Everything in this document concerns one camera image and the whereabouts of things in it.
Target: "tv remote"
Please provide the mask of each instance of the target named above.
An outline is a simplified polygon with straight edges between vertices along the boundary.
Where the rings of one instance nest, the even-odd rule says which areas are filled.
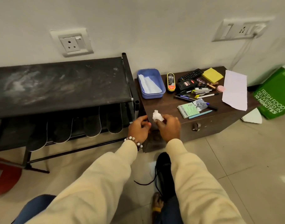
[[[203,71],[201,69],[193,70],[189,74],[179,78],[179,82],[182,82],[182,81],[185,81],[185,80],[188,80],[188,79],[194,79],[194,78],[200,76],[201,74],[203,74]]]

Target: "yellow sticky note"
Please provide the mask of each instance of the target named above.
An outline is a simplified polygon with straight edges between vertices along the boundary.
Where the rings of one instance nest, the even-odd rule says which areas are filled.
[[[222,74],[215,71],[213,68],[209,68],[208,70],[204,71],[202,76],[212,83],[215,83],[223,78]]]

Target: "green bag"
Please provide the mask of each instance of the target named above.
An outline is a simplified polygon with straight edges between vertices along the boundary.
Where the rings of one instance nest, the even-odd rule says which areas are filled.
[[[260,113],[267,119],[285,114],[285,65],[275,71],[254,93]]]

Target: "beaded bracelet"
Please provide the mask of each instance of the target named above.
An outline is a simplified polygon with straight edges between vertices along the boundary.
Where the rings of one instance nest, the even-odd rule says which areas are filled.
[[[137,145],[137,151],[139,151],[139,150],[142,149],[141,143],[140,143],[138,140],[136,140],[135,137],[129,136],[128,138],[125,138],[125,139],[124,139],[124,141],[126,141],[126,140],[133,140],[133,142],[135,142],[136,145]]]

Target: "hand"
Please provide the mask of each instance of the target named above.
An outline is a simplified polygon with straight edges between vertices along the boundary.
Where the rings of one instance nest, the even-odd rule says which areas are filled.
[[[162,138],[167,143],[174,138],[180,139],[181,124],[178,120],[178,117],[174,117],[168,114],[164,114],[162,117],[165,119],[163,122],[160,120],[155,120]]]
[[[150,122],[144,121],[147,119],[147,117],[147,115],[141,116],[138,117],[135,121],[133,121],[133,123],[128,128],[128,137],[135,137],[135,139],[138,140],[140,143],[143,143],[147,139],[149,129],[152,125]]]

